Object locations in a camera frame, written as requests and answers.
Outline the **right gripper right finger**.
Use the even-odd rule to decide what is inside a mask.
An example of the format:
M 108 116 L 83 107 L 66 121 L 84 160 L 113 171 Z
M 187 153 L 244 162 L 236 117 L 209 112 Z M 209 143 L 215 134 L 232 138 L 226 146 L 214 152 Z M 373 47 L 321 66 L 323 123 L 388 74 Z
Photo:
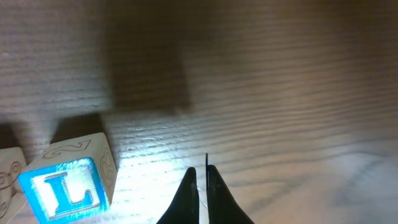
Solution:
M 205 165 L 209 224 L 254 224 L 235 201 L 218 169 L 209 164 L 208 153 Z

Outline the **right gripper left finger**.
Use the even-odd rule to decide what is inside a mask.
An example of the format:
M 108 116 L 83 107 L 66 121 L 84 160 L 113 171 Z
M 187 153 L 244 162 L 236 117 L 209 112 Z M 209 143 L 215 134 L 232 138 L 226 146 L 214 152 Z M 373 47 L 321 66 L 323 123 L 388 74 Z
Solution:
M 197 173 L 189 167 L 173 200 L 157 224 L 199 224 Z

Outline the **blue L block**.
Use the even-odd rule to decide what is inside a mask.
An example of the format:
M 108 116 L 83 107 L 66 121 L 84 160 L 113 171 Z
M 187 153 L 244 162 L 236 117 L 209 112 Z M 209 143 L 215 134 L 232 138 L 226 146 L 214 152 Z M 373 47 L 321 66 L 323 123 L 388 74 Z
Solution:
M 18 176 L 39 223 L 71 223 L 107 211 L 117 169 L 105 133 L 52 143 Z

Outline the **green R block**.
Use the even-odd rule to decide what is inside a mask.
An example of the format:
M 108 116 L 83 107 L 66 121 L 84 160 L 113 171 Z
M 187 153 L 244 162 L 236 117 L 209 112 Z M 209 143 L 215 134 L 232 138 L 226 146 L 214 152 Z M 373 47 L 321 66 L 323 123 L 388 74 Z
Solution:
M 1 149 L 1 224 L 7 224 L 26 204 L 18 177 L 26 167 L 19 147 Z

